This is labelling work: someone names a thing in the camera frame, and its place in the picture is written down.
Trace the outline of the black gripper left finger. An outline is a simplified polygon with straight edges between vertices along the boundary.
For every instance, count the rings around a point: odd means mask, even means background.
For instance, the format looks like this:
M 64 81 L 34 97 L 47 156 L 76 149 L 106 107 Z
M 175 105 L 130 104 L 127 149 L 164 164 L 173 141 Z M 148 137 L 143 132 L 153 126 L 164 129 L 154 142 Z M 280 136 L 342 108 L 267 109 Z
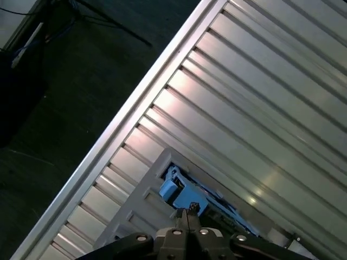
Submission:
M 176 210 L 176 226 L 160 229 L 155 237 L 136 232 L 96 249 L 81 259 L 186 259 L 187 209 Z

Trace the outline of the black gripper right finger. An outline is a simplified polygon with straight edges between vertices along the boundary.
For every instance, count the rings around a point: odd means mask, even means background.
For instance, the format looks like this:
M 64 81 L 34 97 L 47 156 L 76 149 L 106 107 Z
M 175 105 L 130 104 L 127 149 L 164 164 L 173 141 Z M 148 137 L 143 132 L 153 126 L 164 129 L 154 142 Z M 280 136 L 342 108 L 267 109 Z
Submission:
M 189 216 L 192 217 L 189 228 L 201 259 L 306 259 L 253 235 L 235 233 L 230 238 L 224 238 L 220 230 L 200 226 L 199 209 L 199 203 L 189 205 Z

